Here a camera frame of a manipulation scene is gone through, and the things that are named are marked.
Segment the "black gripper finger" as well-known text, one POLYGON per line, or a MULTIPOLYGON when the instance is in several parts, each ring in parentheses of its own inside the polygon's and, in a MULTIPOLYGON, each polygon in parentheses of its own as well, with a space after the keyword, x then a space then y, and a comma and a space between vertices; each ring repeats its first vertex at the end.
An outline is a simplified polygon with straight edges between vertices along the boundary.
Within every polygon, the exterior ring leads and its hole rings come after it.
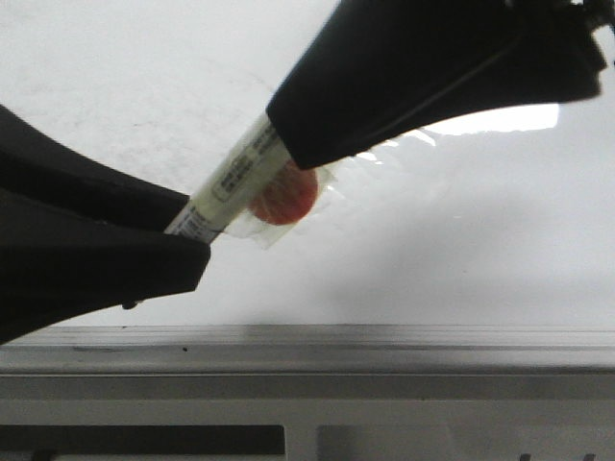
POLYGON ((207 244, 166 232, 179 192, 82 156, 1 112, 1 339, 190 292, 207 244))
POLYGON ((603 1, 343 1, 266 114, 303 169, 491 109, 601 92, 603 1))

